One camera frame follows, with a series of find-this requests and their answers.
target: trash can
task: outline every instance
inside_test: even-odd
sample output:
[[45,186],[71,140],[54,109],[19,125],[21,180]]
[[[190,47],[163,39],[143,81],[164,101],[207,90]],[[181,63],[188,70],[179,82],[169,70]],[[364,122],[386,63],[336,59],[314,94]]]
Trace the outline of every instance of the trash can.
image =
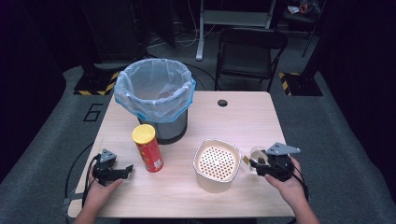
[[120,72],[114,87],[116,102],[156,129],[158,144],[172,144],[187,131],[188,108],[196,81],[178,61],[145,59]]

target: wooden table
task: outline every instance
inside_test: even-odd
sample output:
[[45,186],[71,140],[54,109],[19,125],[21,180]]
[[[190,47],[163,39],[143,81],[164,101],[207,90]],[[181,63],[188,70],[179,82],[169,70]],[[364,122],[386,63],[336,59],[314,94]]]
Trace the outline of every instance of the wooden table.
[[[227,106],[219,106],[226,100]],[[133,164],[129,178],[114,192],[100,217],[292,217],[277,189],[254,175],[241,161],[236,178],[222,193],[208,193],[196,181],[192,162],[200,144],[216,138],[249,156],[254,146],[285,143],[271,96],[258,91],[196,91],[189,108],[188,129],[182,139],[160,146],[164,166],[146,171],[131,138],[139,125],[136,116],[112,98],[93,144],[76,193],[84,190],[92,157],[106,148],[117,154],[114,169]],[[72,201],[68,214],[76,217],[81,200]]]

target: white colander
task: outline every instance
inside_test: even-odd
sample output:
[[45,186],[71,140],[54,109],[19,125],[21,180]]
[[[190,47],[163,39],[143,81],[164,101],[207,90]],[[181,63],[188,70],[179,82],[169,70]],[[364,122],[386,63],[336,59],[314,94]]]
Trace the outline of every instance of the white colander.
[[198,148],[193,167],[198,184],[211,193],[220,193],[231,186],[235,178],[241,153],[229,143],[207,139]]

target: pringles can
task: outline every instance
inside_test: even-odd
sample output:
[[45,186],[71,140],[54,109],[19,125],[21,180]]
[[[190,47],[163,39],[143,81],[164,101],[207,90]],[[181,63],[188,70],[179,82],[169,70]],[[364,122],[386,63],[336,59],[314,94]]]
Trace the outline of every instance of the pringles can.
[[155,173],[163,168],[163,157],[155,137],[155,129],[149,124],[137,126],[132,132],[140,156],[149,172]]

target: black curtain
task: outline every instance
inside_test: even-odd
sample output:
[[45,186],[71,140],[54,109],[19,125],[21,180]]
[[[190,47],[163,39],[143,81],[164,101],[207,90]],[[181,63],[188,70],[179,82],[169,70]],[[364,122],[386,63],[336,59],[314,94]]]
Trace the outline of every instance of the black curtain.
[[61,10],[69,9],[83,39],[79,50],[98,55],[76,1],[5,0],[0,7],[0,180],[29,146],[62,98],[63,71],[81,65],[65,33]]
[[396,4],[332,0],[326,20],[322,34],[333,37],[310,60],[322,62],[319,70],[334,99],[396,202]]

